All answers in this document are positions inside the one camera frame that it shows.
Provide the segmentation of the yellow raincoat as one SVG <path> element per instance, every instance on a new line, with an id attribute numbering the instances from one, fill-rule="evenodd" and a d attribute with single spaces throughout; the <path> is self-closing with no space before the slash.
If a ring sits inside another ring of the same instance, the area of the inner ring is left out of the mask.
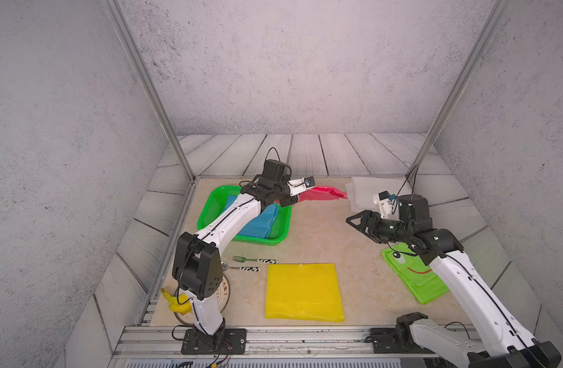
<path id="1" fill-rule="evenodd" d="M 335 265 L 270 265 L 264 317 L 331 323 L 345 321 Z"/>

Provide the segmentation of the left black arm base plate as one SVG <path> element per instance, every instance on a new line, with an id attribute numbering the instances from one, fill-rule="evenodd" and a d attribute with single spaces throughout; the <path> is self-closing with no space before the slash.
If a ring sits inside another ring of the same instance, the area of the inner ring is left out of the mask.
<path id="1" fill-rule="evenodd" d="M 181 349 L 182 355 L 231 354 L 243 355 L 247 343 L 247 330 L 244 328 L 221 328 L 214 336 L 201 332 L 198 328 L 186 331 Z"/>

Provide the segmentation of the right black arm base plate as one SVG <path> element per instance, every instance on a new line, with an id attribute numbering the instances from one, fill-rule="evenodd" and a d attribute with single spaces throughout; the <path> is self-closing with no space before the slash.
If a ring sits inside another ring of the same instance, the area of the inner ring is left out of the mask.
<path id="1" fill-rule="evenodd" d="M 404 314 L 396 319 L 394 328 L 371 328 L 364 342 L 373 345 L 375 354 L 432 354 L 433 351 L 416 344 L 410 332 L 413 322 L 427 318 L 419 312 Z"/>

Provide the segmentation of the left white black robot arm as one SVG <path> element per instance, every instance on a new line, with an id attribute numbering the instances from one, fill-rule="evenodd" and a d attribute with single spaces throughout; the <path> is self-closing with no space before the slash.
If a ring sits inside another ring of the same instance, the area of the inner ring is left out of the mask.
<path id="1" fill-rule="evenodd" d="M 241 187 L 235 202 L 213 222 L 194 234 L 181 234 L 172 277 L 177 281 L 176 291 L 183 292 L 191 304 L 194 331 L 215 339 L 226 329 L 215 293 L 224 275 L 221 255 L 234 237 L 270 205 L 294 205 L 301 193 L 314 187 L 312 176 L 275 181 L 258 175 Z"/>

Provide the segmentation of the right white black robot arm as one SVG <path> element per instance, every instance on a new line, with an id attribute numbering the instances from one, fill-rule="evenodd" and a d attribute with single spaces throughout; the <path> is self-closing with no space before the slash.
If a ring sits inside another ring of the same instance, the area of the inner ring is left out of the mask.
<path id="1" fill-rule="evenodd" d="M 420 195 L 377 195 L 378 211 L 365 210 L 346 222 L 378 244 L 403 243 L 447 286 L 471 320 L 479 341 L 439 326 L 420 312 L 396 320 L 391 338 L 406 354 L 430 351 L 457 367 L 557 367 L 561 353 L 540 342 L 503 305 L 475 270 L 462 244 L 444 228 L 434 228 L 427 200 Z"/>

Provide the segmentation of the green plastic basket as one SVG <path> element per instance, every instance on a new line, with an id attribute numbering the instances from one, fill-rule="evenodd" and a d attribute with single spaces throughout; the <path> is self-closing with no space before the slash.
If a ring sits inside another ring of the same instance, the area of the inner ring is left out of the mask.
<path id="1" fill-rule="evenodd" d="M 239 186 L 220 186 L 213 190 L 202 209 L 197 221 L 198 230 L 205 228 L 218 218 L 224 211 L 229 195 L 238 196 L 241 188 Z M 275 246 L 287 237 L 291 223 L 292 207 L 280 207 L 277 219 L 273 225 L 272 232 L 267 239 L 258 239 L 249 236 L 237 235 L 236 242 L 247 242 L 259 245 Z"/>

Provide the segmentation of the pink bunny raincoat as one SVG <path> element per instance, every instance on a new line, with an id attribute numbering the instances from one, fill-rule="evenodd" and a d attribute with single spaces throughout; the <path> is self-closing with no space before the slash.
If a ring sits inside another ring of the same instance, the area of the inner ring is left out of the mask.
<path id="1" fill-rule="evenodd" d="M 332 186 L 316 186 L 296 196 L 290 196 L 288 199 L 282 199 L 278 201 L 278 204 L 281 207 L 286 207 L 308 200 L 331 201 L 338 199 L 348 199 L 347 193 Z"/>

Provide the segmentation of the blue raincoat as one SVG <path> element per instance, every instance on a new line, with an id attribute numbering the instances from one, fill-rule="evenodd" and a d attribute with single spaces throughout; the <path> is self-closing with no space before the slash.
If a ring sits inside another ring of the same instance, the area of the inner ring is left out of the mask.
<path id="1" fill-rule="evenodd" d="M 277 219 L 280 205 L 262 205 L 249 194 L 229 195 L 223 216 L 218 220 L 217 230 L 228 238 L 249 236 L 267 239 Z"/>

